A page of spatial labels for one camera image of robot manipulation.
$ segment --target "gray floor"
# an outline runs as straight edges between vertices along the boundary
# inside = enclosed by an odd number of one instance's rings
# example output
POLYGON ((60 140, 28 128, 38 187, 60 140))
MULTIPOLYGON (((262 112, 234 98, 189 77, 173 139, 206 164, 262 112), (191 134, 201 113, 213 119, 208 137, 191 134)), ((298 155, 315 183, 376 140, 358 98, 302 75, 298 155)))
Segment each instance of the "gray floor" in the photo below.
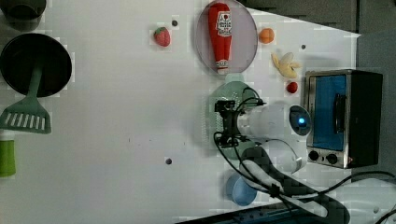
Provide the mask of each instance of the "gray floor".
POLYGON ((246 7, 359 34, 396 29, 395 0, 238 0, 246 7))

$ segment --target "oven window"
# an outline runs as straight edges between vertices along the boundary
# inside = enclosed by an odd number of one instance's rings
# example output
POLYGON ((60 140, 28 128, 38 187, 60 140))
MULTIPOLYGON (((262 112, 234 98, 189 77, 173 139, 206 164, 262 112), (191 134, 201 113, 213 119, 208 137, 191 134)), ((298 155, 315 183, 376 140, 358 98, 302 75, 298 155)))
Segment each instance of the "oven window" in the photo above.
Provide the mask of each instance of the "oven window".
POLYGON ((316 77, 313 147, 344 150, 344 132, 335 133, 333 106, 336 94, 347 94, 347 76, 316 77))

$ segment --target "black handle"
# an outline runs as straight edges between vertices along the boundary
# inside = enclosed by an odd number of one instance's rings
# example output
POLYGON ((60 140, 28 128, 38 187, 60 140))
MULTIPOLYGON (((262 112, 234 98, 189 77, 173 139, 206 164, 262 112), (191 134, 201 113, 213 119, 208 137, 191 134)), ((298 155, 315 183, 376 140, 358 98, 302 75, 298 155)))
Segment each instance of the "black handle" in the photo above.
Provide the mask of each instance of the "black handle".
POLYGON ((345 130, 346 100, 345 95, 335 94, 332 112, 334 133, 342 133, 345 130))

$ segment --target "green spatula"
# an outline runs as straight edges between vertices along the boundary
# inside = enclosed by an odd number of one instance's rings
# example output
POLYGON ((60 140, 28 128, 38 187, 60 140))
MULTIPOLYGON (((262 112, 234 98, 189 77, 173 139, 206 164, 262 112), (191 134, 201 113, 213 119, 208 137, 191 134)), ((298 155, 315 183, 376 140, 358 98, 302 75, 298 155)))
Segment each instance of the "green spatula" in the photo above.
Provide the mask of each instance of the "green spatula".
POLYGON ((37 100, 43 64, 42 59, 37 59, 26 97, 3 111, 0 116, 1 129, 27 133, 51 132, 50 114, 37 100))

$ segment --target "toaster oven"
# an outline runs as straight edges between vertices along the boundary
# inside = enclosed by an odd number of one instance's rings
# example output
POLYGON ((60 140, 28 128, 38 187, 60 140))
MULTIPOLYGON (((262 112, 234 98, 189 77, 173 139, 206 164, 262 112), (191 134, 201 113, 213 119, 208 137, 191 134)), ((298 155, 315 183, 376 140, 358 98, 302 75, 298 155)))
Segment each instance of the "toaster oven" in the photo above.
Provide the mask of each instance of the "toaster oven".
POLYGON ((378 164, 382 75, 348 69, 305 78, 308 161, 344 169, 378 164))

